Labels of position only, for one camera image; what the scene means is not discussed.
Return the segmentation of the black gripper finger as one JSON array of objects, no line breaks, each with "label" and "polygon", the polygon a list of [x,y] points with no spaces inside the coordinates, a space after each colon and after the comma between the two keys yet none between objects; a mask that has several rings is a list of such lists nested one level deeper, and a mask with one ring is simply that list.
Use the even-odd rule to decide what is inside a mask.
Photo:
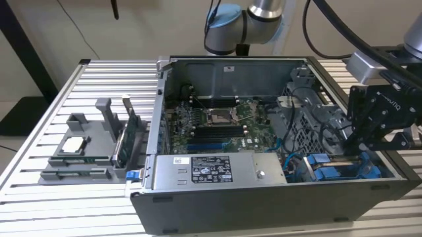
[{"label": "black gripper finger", "polygon": [[365,145],[372,151],[402,151],[417,149],[417,141],[410,128],[405,128],[404,131],[397,132],[392,141],[373,140],[366,141]]},{"label": "black gripper finger", "polygon": [[377,92],[384,86],[353,86],[349,95],[347,120],[352,122],[353,132],[345,141],[345,155],[361,153],[360,145],[365,144],[373,135],[376,122],[370,118],[378,102]]}]

